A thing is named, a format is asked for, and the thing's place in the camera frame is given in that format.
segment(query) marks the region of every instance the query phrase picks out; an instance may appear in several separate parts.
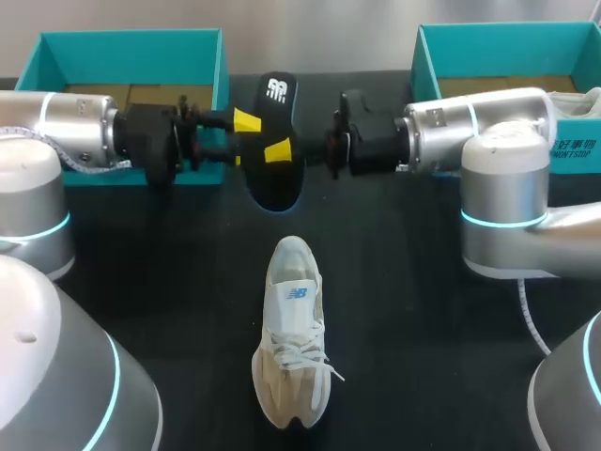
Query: gray wall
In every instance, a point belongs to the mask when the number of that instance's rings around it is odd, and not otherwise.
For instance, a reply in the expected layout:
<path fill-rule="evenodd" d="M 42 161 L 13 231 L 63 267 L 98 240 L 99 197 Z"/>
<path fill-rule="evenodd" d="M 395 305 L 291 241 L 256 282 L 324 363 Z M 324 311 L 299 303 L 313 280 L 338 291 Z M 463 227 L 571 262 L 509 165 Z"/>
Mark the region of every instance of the gray wall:
<path fill-rule="evenodd" d="M 221 27 L 232 73 L 407 69 L 419 23 L 589 20 L 595 0 L 3 0 L 0 76 L 41 30 Z"/>

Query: blue light ring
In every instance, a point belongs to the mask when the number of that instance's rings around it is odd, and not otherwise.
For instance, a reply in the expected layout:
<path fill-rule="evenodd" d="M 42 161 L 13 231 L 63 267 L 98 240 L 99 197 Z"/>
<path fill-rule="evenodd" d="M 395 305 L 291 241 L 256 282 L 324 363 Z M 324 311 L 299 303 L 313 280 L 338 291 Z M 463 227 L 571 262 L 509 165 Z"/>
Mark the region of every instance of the blue light ring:
<path fill-rule="evenodd" d="M 113 338 L 111 338 L 111 336 L 108 334 L 106 334 L 106 336 L 109 339 L 109 343 L 111 343 L 111 348 L 113 349 L 113 357 L 115 358 L 115 381 L 113 382 L 113 393 L 111 394 L 111 400 L 109 401 L 109 405 L 106 408 L 106 412 L 104 413 L 104 416 L 102 417 L 102 420 L 100 421 L 96 432 L 94 432 L 94 435 L 84 447 L 83 451 L 91 451 L 100 439 L 102 432 L 104 432 L 104 430 L 106 429 L 106 426 L 108 425 L 109 420 L 113 415 L 113 411 L 115 410 L 116 397 L 119 393 L 119 385 L 121 384 L 121 363 L 119 362 L 119 354 L 116 350 Z"/>
<path fill-rule="evenodd" d="M 69 223 L 70 219 L 71 219 L 70 213 L 67 213 L 67 216 L 65 217 L 65 219 L 63 219 L 59 224 L 55 225 L 54 227 L 49 228 L 48 230 L 45 230 L 45 231 L 39 232 L 39 233 L 34 233 L 33 235 L 25 235 L 22 237 L 0 236 L 0 241 L 19 243 L 19 242 L 25 242 L 25 241 L 38 240 L 40 238 L 47 237 L 47 236 L 52 235 L 53 233 L 57 232 L 58 230 L 60 230 L 64 226 L 66 226 Z"/>
<path fill-rule="evenodd" d="M 535 218 L 535 219 L 532 219 L 530 221 L 522 221 L 520 223 L 491 223 L 491 222 L 488 222 L 488 221 L 482 221 L 480 219 L 472 218 L 471 216 L 469 216 L 463 210 L 461 211 L 461 216 L 463 216 L 463 219 L 465 219 L 469 223 L 476 224 L 476 225 L 482 226 L 482 227 L 488 227 L 488 228 L 524 228 L 524 227 L 536 226 L 537 224 L 540 224 L 543 221 L 545 221 L 546 218 L 547 218 L 547 212 L 545 212 L 545 214 L 543 214 L 539 218 Z"/>
<path fill-rule="evenodd" d="M 597 402 L 601 405 L 601 390 L 599 390 L 599 385 L 597 385 L 597 381 L 594 378 L 593 366 L 591 365 L 591 350 L 590 350 L 590 342 L 591 342 L 591 331 L 593 330 L 593 325 L 596 319 L 599 317 L 601 312 L 597 313 L 589 325 L 586 328 L 584 333 L 584 339 L 582 343 L 582 356 L 584 358 L 584 370 L 586 372 L 586 376 L 589 380 L 589 384 L 591 385 L 591 389 L 593 390 L 594 397 L 597 398 Z"/>

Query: logo on insole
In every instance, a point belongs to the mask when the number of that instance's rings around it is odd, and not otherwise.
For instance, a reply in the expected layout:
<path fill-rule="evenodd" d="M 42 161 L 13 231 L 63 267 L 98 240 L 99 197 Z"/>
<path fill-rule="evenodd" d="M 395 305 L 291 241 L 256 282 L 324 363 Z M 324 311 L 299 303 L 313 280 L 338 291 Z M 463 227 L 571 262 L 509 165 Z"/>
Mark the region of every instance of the logo on insole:
<path fill-rule="evenodd" d="M 285 93 L 288 90 L 288 84 L 275 78 L 270 78 L 267 83 L 267 96 L 281 103 L 285 102 Z"/>
<path fill-rule="evenodd" d="M 300 299 L 307 295 L 307 288 L 292 288 L 288 294 L 288 299 Z"/>

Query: teal box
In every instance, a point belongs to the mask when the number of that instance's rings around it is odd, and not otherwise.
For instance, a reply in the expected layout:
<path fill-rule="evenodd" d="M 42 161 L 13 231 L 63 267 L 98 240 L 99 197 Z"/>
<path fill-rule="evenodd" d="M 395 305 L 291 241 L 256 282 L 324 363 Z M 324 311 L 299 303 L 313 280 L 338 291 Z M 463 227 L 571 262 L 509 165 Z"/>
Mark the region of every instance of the teal box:
<path fill-rule="evenodd" d="M 411 90 L 441 99 L 440 78 L 569 75 L 578 92 L 601 86 L 601 31 L 595 23 L 468 23 L 419 27 Z M 601 119 L 560 119 L 551 172 L 601 173 Z"/>
<path fill-rule="evenodd" d="M 212 109 L 229 102 L 229 75 L 219 29 L 41 33 L 15 89 L 61 92 L 66 85 L 212 86 Z M 219 130 L 198 129 L 207 145 L 224 144 Z M 223 180 L 221 163 L 178 174 L 176 184 Z M 102 175 L 65 172 L 68 185 L 142 185 L 142 170 Z"/>

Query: sneaker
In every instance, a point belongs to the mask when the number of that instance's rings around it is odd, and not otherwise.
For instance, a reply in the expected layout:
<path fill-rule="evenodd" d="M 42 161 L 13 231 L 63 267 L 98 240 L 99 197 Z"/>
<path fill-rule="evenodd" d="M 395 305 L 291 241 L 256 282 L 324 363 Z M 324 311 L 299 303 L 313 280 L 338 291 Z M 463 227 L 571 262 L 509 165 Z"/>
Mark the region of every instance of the sneaker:
<path fill-rule="evenodd" d="M 281 240 L 265 283 L 261 343 L 253 355 L 253 382 L 263 412 L 278 428 L 298 418 L 313 426 L 326 410 L 331 373 L 325 354 L 321 275 L 311 249 L 298 237 Z"/>

